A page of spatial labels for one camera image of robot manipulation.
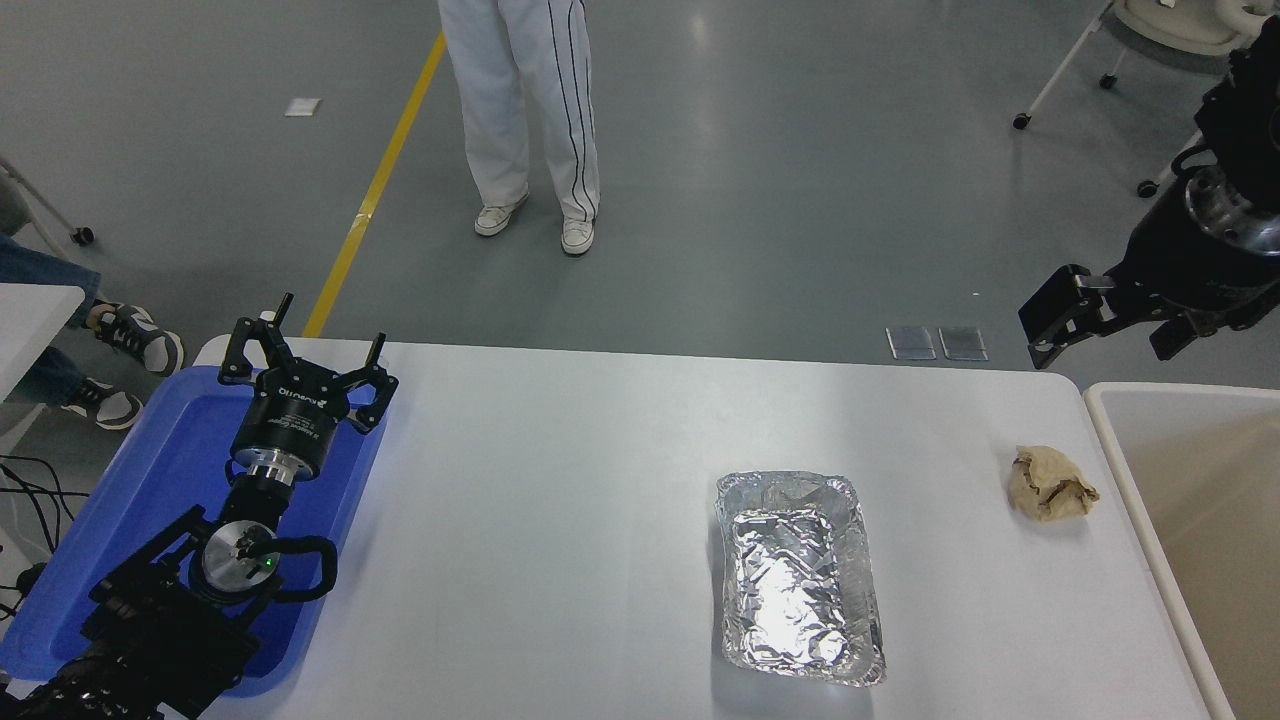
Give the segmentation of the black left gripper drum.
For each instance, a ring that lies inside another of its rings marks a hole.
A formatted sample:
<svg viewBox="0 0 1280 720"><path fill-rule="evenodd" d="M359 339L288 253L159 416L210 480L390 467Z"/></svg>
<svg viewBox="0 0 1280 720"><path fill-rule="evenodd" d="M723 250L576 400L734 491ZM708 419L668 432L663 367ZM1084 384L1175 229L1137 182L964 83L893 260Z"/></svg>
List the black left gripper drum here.
<svg viewBox="0 0 1280 720"><path fill-rule="evenodd" d="M232 457L248 468L255 457L279 452L308 471L323 469L339 420L347 416L347 389L333 370L265 370L253 379L253 397L232 442Z"/></svg>

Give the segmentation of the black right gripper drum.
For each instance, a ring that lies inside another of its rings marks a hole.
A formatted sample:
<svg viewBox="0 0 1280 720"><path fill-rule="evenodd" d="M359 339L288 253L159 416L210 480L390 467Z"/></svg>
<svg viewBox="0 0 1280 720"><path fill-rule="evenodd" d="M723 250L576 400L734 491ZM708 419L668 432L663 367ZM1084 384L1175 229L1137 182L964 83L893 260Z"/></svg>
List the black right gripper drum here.
<svg viewBox="0 0 1280 720"><path fill-rule="evenodd" d="M1147 316L1160 304L1251 315L1277 300L1277 258L1204 233L1187 208L1187 186L1167 187L1106 272L1115 286L1105 302L1115 315Z"/></svg>

